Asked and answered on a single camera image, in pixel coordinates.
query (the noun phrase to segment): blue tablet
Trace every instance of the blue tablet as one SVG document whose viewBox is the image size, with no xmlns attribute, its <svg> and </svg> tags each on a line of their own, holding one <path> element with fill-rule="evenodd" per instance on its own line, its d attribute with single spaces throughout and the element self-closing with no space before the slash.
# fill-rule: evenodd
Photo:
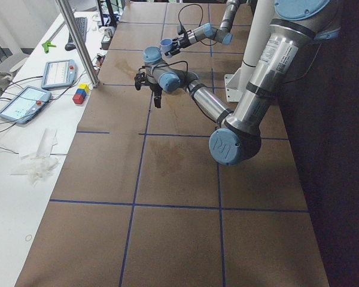
<svg viewBox="0 0 359 287">
<path fill-rule="evenodd" d="M 41 88 L 51 90 L 69 87 L 76 79 L 76 70 L 77 67 L 73 60 L 47 62 Z"/>
<path fill-rule="evenodd" d="M 27 86 L 0 110 L 0 117 L 25 124 L 42 110 L 50 97 L 50 91 Z"/>
</svg>

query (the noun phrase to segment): white table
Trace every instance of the white table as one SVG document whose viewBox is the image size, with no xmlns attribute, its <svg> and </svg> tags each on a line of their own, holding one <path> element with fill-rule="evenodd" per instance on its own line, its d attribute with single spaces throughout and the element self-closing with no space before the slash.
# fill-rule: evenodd
<svg viewBox="0 0 359 287">
<path fill-rule="evenodd" d="M 86 46 L 91 59 L 94 59 L 98 53 L 104 54 L 104 51 L 100 49 L 103 35 L 97 29 L 92 29 L 93 25 L 96 25 L 92 20 L 94 15 L 93 12 L 75 13 L 75 17 L 88 18 Z M 50 47 L 50 52 L 45 54 L 41 46 L 41 43 L 48 40 L 62 22 L 63 17 L 60 15 L 36 46 L 14 81 L 42 75 L 45 63 L 53 60 L 73 59 L 77 64 L 77 77 L 84 72 L 77 50 L 65 51 L 64 49 L 68 40 L 66 26 L 52 40 L 52 44 L 57 45 L 56 48 Z M 88 76 L 83 75 L 79 83 L 89 84 L 89 82 Z M 19 84 L 23 87 L 27 85 L 40 87 L 41 80 L 29 80 Z M 74 104 L 72 97 L 76 89 L 77 86 L 70 88 L 59 100 L 52 101 L 27 125 L 15 125 L 0 133 L 0 146 L 16 152 L 35 151 L 45 129 L 50 128 L 57 129 L 58 141 L 52 153 L 67 154 L 87 102 L 86 99 L 80 106 Z M 7 91 L 17 94 L 20 90 L 20 87 L 13 85 Z M 52 96 L 55 97 L 63 91 L 64 89 L 55 90 Z M 13 95 L 4 93 L 2 97 L 12 98 Z M 0 101 L 0 109 L 6 104 Z M 0 130 L 9 126 L 9 123 L 1 124 Z M 64 155 L 57 158 L 59 164 L 53 170 L 53 174 L 33 185 L 27 176 L 10 175 L 11 169 L 18 166 L 21 159 L 16 154 L 0 149 L 0 287 L 14 286 L 21 272 L 65 161 Z"/>
</svg>

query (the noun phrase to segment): green clamp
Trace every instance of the green clamp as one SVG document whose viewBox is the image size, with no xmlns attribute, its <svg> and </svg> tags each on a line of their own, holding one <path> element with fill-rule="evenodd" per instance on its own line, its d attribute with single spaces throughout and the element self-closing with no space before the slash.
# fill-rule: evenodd
<svg viewBox="0 0 359 287">
<path fill-rule="evenodd" d="M 44 48 L 45 53 L 49 53 L 49 47 L 55 47 L 56 46 L 56 45 L 53 45 L 49 40 L 46 41 L 45 43 L 41 44 L 41 45 Z"/>
</svg>

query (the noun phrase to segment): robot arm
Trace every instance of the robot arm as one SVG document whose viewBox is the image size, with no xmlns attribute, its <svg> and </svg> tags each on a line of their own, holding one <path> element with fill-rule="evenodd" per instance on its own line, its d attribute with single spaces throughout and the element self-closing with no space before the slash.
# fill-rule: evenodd
<svg viewBox="0 0 359 287">
<path fill-rule="evenodd" d="M 180 52 L 180 49 L 187 48 L 204 39 L 211 39 L 224 45 L 229 45 L 233 38 L 230 30 L 241 2 L 241 0 L 227 0 L 226 10 L 219 28 L 206 23 L 194 30 L 186 31 L 184 26 L 180 24 L 177 30 L 180 37 L 172 40 L 171 48 L 165 52 L 165 55 L 168 57 L 174 56 Z"/>
<path fill-rule="evenodd" d="M 153 92 L 159 93 L 162 89 L 171 93 L 184 88 L 200 109 L 221 127 L 209 140 L 214 159 L 225 165 L 237 164 L 258 153 L 259 124 L 298 49 L 313 42 L 321 32 L 325 35 L 323 38 L 337 34 L 338 27 L 333 24 L 339 23 L 341 7 L 342 0 L 275 0 L 270 38 L 234 112 L 194 73 L 170 68 L 157 47 L 145 49 L 146 74 L 137 74 L 136 88 L 148 84 Z"/>
</svg>

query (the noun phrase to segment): computer mouse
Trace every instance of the computer mouse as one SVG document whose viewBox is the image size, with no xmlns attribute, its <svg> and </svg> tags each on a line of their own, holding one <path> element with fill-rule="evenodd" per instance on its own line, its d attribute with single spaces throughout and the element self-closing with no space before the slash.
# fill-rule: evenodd
<svg viewBox="0 0 359 287">
<path fill-rule="evenodd" d="M 76 49 L 76 45 L 74 43 L 66 43 L 66 45 L 65 45 L 66 51 L 71 51 L 73 49 Z"/>
</svg>

